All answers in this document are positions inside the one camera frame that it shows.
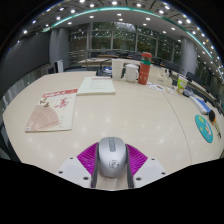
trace book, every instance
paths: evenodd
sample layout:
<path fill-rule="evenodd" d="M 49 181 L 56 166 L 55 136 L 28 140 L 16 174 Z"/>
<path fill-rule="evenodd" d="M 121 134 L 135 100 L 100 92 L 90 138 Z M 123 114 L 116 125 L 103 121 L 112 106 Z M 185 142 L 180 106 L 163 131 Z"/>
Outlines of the book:
<path fill-rule="evenodd" d="M 77 89 L 45 92 L 25 128 L 26 132 L 72 129 Z"/>
<path fill-rule="evenodd" d="M 110 77 L 86 77 L 77 95 L 115 94 L 114 85 Z"/>

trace column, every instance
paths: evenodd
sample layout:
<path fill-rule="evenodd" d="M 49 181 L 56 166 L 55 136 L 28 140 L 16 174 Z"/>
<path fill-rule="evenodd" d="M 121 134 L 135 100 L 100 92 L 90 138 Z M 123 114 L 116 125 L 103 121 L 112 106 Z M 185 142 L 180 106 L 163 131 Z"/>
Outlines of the column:
<path fill-rule="evenodd" d="M 187 37 L 181 36 L 181 58 L 179 73 L 186 75 L 187 72 L 195 74 L 197 63 L 196 44 Z"/>

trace notebook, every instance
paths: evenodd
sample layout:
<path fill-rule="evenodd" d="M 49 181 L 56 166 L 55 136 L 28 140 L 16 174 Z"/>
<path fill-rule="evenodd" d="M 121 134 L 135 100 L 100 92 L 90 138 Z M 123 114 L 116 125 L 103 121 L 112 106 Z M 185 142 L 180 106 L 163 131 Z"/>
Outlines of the notebook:
<path fill-rule="evenodd" d="M 91 95 L 91 94 L 115 94 L 114 85 L 110 77 L 86 77 L 77 95 Z"/>

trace cup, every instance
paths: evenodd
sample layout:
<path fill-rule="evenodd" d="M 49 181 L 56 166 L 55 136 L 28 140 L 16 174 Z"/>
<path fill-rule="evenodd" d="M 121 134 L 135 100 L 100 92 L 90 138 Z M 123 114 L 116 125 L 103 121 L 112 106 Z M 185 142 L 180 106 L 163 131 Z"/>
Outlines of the cup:
<path fill-rule="evenodd" d="M 112 79 L 120 80 L 122 76 L 124 60 L 112 59 Z"/>
<path fill-rule="evenodd" d="M 128 64 L 125 66 L 125 79 L 128 82 L 135 82 L 135 80 L 139 77 L 138 66 L 134 64 Z"/>
<path fill-rule="evenodd" d="M 187 82 L 188 82 L 187 79 L 185 79 L 179 75 L 178 81 L 177 81 L 177 90 L 176 90 L 179 94 L 181 94 L 181 95 L 183 94 L 184 89 L 187 85 Z"/>

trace wall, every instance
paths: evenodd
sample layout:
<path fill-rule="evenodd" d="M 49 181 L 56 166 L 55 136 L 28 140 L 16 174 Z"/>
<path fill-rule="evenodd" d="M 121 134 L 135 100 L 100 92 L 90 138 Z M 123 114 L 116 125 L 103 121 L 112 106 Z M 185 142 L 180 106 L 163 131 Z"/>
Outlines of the wall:
<path fill-rule="evenodd" d="M 0 63 L 0 98 L 18 79 L 49 63 L 50 33 L 27 37 L 8 50 Z"/>
<path fill-rule="evenodd" d="M 67 28 L 53 29 L 49 46 L 51 65 L 53 66 L 55 61 L 62 59 L 64 69 L 68 68 L 68 52 L 70 52 L 69 30 Z"/>

